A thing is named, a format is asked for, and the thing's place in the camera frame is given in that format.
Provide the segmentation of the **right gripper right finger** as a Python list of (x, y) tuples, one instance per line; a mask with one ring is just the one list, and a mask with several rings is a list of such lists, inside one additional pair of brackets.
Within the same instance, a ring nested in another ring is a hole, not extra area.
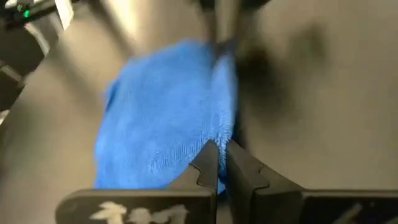
[(397, 223), (397, 191), (306, 189), (234, 141), (226, 171), (234, 223)]

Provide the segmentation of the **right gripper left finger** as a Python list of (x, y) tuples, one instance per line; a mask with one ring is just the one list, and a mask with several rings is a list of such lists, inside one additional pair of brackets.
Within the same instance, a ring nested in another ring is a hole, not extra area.
[(217, 145), (209, 140), (163, 190), (78, 190), (55, 210), (57, 224), (214, 223)]

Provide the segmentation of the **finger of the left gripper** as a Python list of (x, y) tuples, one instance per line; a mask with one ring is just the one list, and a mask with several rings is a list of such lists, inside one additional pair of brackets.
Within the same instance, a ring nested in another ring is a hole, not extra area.
[(233, 37), (238, 52), (248, 52), (259, 46), (257, 12), (269, 0), (239, 0), (234, 11)]
[(204, 13), (205, 26), (208, 34), (208, 41), (216, 53), (220, 53), (222, 45), (218, 42), (217, 33), (217, 17), (216, 17), (216, 1), (215, 0), (198, 0), (200, 8)]

